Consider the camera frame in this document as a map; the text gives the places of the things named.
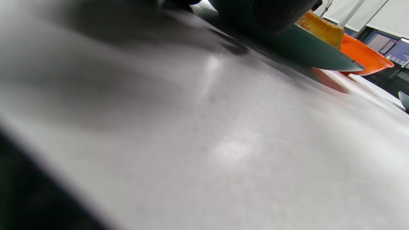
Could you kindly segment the person's left hand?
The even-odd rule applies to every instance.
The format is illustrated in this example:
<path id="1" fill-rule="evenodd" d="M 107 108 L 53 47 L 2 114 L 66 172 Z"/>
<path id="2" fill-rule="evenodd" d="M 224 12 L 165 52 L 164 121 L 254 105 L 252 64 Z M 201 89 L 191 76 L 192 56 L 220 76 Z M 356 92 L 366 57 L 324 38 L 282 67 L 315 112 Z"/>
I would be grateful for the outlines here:
<path id="1" fill-rule="evenodd" d="M 221 17 L 232 24 L 255 26 L 277 35 L 294 25 L 322 0 L 209 0 Z"/>

